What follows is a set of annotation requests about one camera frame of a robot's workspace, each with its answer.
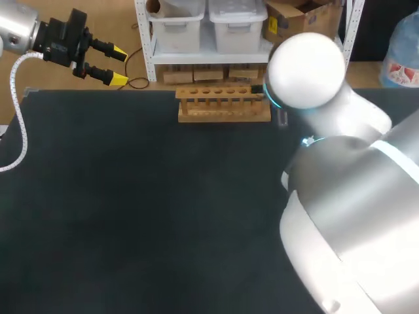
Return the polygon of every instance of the black cable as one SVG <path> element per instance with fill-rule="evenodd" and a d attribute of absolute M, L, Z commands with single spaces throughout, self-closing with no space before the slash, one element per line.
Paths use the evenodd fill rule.
<path fill-rule="evenodd" d="M 135 28 L 137 28 L 138 27 L 138 23 L 135 23 L 135 24 L 133 24 L 132 26 L 131 26 L 131 28 L 132 29 L 135 29 Z M 125 61 L 125 76 L 127 77 L 128 76 L 128 61 L 130 61 L 130 59 L 132 58 L 132 57 L 134 57 L 138 52 L 140 52 L 140 51 L 142 51 L 143 49 L 142 48 L 140 48 L 140 49 L 138 49 L 138 50 L 136 50 L 136 51 L 134 51 L 129 57 L 128 57 L 128 59 Z M 134 86 L 134 85 L 132 85 L 131 83 L 132 82 L 135 82 L 135 81 L 137 81 L 137 80 L 144 80 L 145 82 L 146 82 L 146 84 L 144 85 L 144 86 L 142 86 L 142 87 L 137 87 L 137 86 Z M 120 88 L 118 88 L 118 90 L 121 90 L 121 89 L 123 89 L 125 86 L 127 86 L 127 85 L 129 85 L 129 86 L 131 86 L 133 89 L 135 89 L 135 90 L 143 90 L 144 88 L 146 88 L 146 87 L 148 87 L 149 85 L 150 85 L 150 81 L 148 80 L 148 78 L 147 77 L 136 77 L 136 78 L 133 78 L 132 80 L 129 80 L 124 86 L 121 86 Z"/>

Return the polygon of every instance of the plastic water jug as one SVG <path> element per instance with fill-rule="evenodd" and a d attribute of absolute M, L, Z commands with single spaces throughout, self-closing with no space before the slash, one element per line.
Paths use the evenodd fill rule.
<path fill-rule="evenodd" d="M 384 87 L 419 87 L 419 9 L 395 27 L 380 81 Z"/>

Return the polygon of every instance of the white plastic storage box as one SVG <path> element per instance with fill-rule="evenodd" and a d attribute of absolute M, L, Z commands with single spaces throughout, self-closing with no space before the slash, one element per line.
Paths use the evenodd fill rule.
<path fill-rule="evenodd" d="M 153 18 L 153 34 L 162 52 L 191 53 L 200 49 L 200 24 L 205 13 L 205 0 L 171 0 L 171 5 L 187 9 L 187 18 Z"/>
<path fill-rule="evenodd" d="M 219 53 L 259 51 L 262 24 L 268 18 L 262 0 L 209 0 L 209 3 L 209 18 L 215 24 Z"/>

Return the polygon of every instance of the black mat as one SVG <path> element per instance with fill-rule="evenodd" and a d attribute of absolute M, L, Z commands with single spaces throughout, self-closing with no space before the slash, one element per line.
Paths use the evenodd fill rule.
<path fill-rule="evenodd" d="M 365 93 L 396 120 L 419 96 Z M 22 111 L 28 154 L 0 174 L 2 313 L 320 313 L 278 235 L 295 132 L 178 124 L 171 92 L 35 92 Z M 1 165 L 20 143 L 14 120 Z"/>

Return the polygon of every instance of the wooden block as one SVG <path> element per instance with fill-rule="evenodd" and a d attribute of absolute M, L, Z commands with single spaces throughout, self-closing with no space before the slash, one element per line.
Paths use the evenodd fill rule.
<path fill-rule="evenodd" d="M 165 84 L 185 84 L 193 82 L 192 66 L 177 65 L 170 67 L 163 72 L 163 81 Z"/>
<path fill-rule="evenodd" d="M 255 64 L 232 64 L 228 72 L 229 78 L 257 79 L 259 66 Z"/>
<path fill-rule="evenodd" d="M 194 80 L 222 80 L 224 78 L 223 67 L 220 65 L 195 65 Z"/>
<path fill-rule="evenodd" d="M 259 101 L 211 101 L 195 104 L 188 102 L 188 113 L 184 114 L 179 105 L 179 122 L 269 122 L 270 105 L 266 100 Z"/>

